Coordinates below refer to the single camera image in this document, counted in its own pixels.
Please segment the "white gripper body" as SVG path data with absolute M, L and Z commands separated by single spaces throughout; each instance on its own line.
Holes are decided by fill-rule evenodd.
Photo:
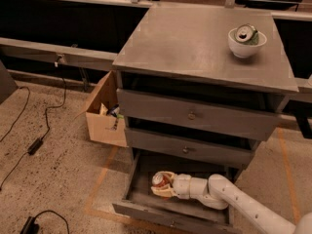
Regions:
M 179 199 L 188 200 L 190 198 L 190 175 L 176 175 L 173 181 L 175 195 Z

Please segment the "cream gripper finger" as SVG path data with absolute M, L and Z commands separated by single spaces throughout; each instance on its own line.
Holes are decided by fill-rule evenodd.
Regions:
M 171 198 L 176 195 L 175 191 L 169 185 L 166 185 L 163 187 L 152 186 L 151 190 L 155 195 L 164 197 L 164 198 Z
M 155 182 L 156 183 L 161 183 L 161 182 L 172 183 L 174 181 L 175 176 L 176 176 L 175 173 L 161 171 L 155 175 Z

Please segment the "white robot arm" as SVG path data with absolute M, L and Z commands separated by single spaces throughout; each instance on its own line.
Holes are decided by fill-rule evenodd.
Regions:
M 151 190 L 160 197 L 195 199 L 215 210 L 232 206 L 262 234 L 312 234 L 311 213 L 294 225 L 240 190 L 223 175 L 198 178 L 161 171 L 153 176 Z

